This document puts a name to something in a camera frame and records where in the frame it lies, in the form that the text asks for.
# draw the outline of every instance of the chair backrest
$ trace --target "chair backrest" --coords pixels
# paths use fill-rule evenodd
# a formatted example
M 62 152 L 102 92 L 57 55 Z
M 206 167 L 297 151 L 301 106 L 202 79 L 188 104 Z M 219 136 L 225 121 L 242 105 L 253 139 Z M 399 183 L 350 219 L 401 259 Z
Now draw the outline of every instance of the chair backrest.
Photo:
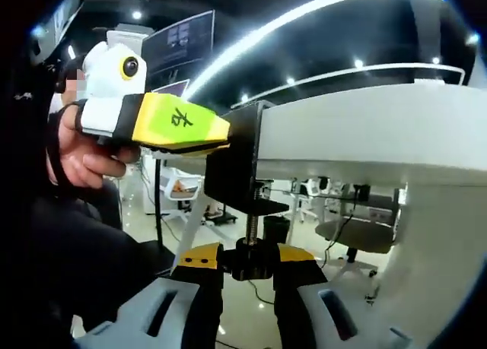
M 188 174 L 177 168 L 161 168 L 160 189 L 164 197 L 171 201 L 192 201 L 198 197 L 203 177 Z M 178 186 L 182 191 L 175 191 Z

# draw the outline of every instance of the hand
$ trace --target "hand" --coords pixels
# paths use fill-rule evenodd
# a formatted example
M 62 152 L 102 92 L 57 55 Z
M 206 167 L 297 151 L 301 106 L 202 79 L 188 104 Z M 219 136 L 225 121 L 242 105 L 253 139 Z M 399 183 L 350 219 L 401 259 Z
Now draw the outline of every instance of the hand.
M 96 140 L 82 135 L 75 128 L 78 107 L 73 105 L 63 113 L 59 125 L 59 153 L 61 165 L 69 182 L 76 187 L 99 189 L 103 176 L 124 176 L 126 163 L 140 157 L 138 148 L 121 148 L 117 155 L 110 155 L 107 148 Z M 49 176 L 56 183 L 56 176 L 48 159 Z

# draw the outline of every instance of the chinese character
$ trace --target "chinese character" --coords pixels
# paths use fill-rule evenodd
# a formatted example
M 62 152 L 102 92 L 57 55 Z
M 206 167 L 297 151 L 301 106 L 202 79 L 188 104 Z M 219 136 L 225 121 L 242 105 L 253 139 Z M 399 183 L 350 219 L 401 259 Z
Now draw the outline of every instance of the chinese character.
M 46 69 L 47 71 L 51 71 L 52 73 L 56 71 L 56 67 L 53 64 L 46 65 Z
M 32 100 L 32 93 L 15 94 L 15 100 Z
M 184 121 L 183 127 L 186 127 L 186 125 L 193 126 L 193 124 L 188 120 L 187 113 L 183 115 L 176 107 L 176 114 L 171 118 L 171 123 L 175 126 L 179 126 L 181 120 Z

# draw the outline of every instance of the wrist strap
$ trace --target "wrist strap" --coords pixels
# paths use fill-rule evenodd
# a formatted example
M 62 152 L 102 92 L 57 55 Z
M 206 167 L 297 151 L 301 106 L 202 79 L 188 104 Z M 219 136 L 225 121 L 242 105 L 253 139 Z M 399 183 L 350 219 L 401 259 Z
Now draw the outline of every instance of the wrist strap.
M 59 153 L 59 126 L 61 125 L 62 115 L 72 104 L 76 103 L 70 103 L 61 108 L 57 113 L 52 113 L 49 115 L 47 121 L 47 157 L 49 158 L 54 176 L 56 177 L 58 195 L 73 195 L 76 190 L 76 187 L 69 182 L 69 179 L 64 172 L 61 164 L 61 154 Z

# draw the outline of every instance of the computer screen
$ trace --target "computer screen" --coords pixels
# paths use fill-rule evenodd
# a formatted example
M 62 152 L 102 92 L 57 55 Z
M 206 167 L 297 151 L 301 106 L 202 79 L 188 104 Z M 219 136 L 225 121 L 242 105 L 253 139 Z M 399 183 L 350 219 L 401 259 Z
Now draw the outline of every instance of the computer screen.
M 160 94 L 173 94 L 174 96 L 181 97 L 188 87 L 189 79 L 185 81 L 178 81 L 176 83 L 164 85 L 163 87 L 154 89 L 152 93 L 160 93 Z
M 164 28 L 142 43 L 148 77 L 208 57 L 213 48 L 215 11 L 189 17 Z

